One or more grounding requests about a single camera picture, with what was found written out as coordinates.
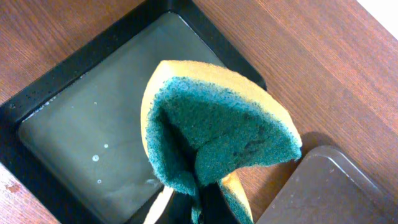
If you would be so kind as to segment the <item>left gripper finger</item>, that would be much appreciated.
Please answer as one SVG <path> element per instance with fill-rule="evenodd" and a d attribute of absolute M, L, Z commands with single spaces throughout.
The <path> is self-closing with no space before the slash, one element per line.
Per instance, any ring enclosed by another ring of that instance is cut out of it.
<path fill-rule="evenodd" d="M 203 210 L 200 223 L 238 224 L 239 221 L 228 207 L 226 199 L 217 184 L 210 184 L 201 190 Z M 175 192 L 161 215 L 161 224 L 193 224 L 192 206 L 194 200 L 189 195 Z"/>

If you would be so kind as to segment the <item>green and yellow sponge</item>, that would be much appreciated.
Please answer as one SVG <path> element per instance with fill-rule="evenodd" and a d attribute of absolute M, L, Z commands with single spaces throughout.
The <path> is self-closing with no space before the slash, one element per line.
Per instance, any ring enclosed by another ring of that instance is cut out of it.
<path fill-rule="evenodd" d="M 236 171 L 300 159 L 302 140 L 289 112 L 264 89 L 227 68 L 163 60 L 141 104 L 146 156 L 164 189 L 146 223 L 161 222 L 175 192 L 191 196 L 200 223 L 202 189 L 217 184 L 239 223 L 252 223 Z"/>

